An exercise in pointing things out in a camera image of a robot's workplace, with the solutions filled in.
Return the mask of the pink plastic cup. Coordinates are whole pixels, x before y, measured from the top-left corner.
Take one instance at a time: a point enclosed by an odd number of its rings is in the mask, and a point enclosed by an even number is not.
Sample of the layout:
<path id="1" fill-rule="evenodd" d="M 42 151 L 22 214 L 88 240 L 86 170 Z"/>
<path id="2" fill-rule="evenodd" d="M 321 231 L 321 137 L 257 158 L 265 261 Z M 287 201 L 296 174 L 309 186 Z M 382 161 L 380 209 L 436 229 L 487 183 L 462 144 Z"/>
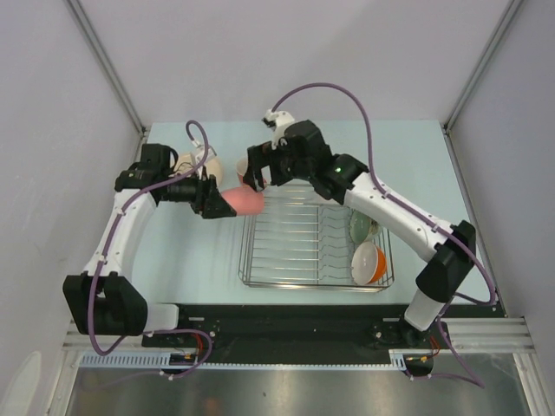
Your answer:
<path id="1" fill-rule="evenodd" d="M 254 216 L 264 210 L 264 194 L 253 191 L 249 186 L 225 190 L 221 196 L 238 216 Z"/>

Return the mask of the beige pink floral plate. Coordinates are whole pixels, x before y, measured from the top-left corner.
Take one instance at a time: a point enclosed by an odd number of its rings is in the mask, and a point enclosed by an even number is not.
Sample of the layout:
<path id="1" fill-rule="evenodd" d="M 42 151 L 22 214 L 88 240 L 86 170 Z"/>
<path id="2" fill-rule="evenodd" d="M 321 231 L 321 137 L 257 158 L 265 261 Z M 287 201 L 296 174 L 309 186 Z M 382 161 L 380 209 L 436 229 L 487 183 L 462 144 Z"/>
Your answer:
<path id="1" fill-rule="evenodd" d="M 190 169 L 192 169 L 201 159 L 202 153 L 182 153 L 173 169 L 173 174 L 184 174 Z M 224 179 L 224 167 L 220 161 L 220 158 L 213 156 L 212 152 L 209 152 L 209 156 L 205 161 L 205 164 L 198 170 L 198 175 L 200 175 L 203 170 L 206 170 L 208 177 L 213 175 L 216 179 L 217 185 L 222 185 Z"/>

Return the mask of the green ceramic bowl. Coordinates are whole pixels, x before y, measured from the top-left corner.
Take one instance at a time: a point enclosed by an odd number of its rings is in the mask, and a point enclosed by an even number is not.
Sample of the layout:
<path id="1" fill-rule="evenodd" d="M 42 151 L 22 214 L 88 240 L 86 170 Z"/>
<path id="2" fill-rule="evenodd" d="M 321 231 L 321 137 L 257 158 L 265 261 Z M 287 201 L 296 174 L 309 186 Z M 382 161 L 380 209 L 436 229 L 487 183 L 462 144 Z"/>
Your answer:
<path id="1" fill-rule="evenodd" d="M 381 232 L 382 226 L 373 218 L 359 211 L 352 211 L 349 221 L 349 235 L 354 244 L 372 241 Z"/>

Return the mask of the orange and white bowl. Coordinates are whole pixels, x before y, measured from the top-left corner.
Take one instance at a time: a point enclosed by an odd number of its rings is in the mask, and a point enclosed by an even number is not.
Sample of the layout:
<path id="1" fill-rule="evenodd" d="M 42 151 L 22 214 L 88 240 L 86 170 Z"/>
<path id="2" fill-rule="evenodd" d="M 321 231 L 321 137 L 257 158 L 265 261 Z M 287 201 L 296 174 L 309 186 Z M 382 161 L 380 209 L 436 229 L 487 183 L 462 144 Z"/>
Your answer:
<path id="1" fill-rule="evenodd" d="M 387 272 L 383 251 L 368 241 L 360 244 L 351 260 L 351 275 L 356 285 L 377 283 Z"/>

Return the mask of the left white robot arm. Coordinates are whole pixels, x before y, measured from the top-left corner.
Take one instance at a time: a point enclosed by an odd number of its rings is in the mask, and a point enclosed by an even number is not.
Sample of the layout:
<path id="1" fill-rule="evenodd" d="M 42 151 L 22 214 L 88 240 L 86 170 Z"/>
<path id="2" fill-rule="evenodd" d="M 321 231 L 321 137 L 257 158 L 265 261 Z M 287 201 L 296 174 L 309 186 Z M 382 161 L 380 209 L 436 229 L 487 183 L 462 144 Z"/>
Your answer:
<path id="1" fill-rule="evenodd" d="M 175 347 L 190 340 L 191 324 L 171 303 L 148 302 L 131 283 L 134 259 L 144 230 L 161 202 L 185 203 L 204 219 L 232 218 L 237 211 L 206 171 L 172 177 L 170 146 L 146 144 L 140 160 L 121 172 L 108 225 L 82 273 L 62 286 L 77 330 L 87 335 L 141 335 L 161 330 Z"/>

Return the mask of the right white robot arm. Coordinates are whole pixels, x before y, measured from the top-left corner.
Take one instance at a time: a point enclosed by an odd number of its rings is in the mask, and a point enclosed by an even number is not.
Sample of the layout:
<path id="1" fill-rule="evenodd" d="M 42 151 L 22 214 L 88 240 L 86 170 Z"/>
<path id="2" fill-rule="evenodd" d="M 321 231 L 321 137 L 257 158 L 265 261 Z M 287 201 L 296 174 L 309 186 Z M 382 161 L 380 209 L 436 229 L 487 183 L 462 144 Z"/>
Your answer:
<path id="1" fill-rule="evenodd" d="M 400 337 L 411 348 L 428 341 L 430 326 L 474 266 L 475 228 L 467 221 L 453 225 L 421 211 L 386 188 L 360 160 L 333 153 L 309 120 L 294 122 L 275 140 L 248 148 L 244 181 L 256 192 L 265 188 L 264 168 L 270 171 L 271 185 L 304 180 L 320 197 L 373 218 L 425 261 Z"/>

